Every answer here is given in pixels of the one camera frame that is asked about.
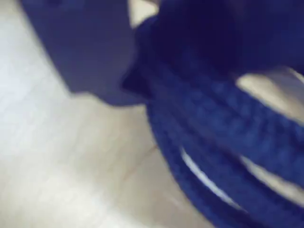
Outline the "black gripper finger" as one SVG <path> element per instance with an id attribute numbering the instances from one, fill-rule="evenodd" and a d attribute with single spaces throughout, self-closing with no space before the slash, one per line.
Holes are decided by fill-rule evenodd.
<path id="1" fill-rule="evenodd" d="M 209 93 L 240 95 L 236 79 L 304 71 L 301 0 L 164 0 L 135 32 L 136 61 L 123 88 L 151 96 L 166 76 Z"/>
<path id="2" fill-rule="evenodd" d="M 67 87 L 110 105 L 145 102 L 145 83 L 130 78 L 135 56 L 125 0 L 23 0 L 21 5 Z"/>

